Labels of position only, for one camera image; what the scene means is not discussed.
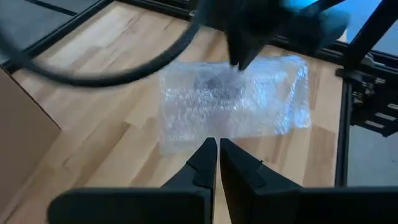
wood plank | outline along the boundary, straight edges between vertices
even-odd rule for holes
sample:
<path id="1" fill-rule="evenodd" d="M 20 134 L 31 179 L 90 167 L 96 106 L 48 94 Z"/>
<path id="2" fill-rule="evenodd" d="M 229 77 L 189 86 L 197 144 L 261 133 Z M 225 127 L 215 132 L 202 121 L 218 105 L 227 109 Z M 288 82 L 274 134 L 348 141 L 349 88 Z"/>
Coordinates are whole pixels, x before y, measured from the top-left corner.
<path id="1" fill-rule="evenodd" d="M 114 2 L 38 59 L 77 72 L 123 70 L 155 57 L 187 27 L 187 22 Z M 294 54 L 266 46 L 261 55 Z M 304 186 L 333 185 L 342 82 L 336 65 L 301 55 L 309 68 L 313 126 L 283 136 L 234 141 L 269 167 Z M 224 35 L 202 28 L 178 58 L 225 61 Z M 57 86 L 18 72 L 22 86 L 58 122 L 63 133 L 44 155 L 8 223 L 44 223 L 57 194 L 77 186 L 158 187 L 173 176 L 193 151 L 163 155 L 157 111 L 159 78 L 105 90 Z M 230 223 L 217 172 L 215 223 Z"/>

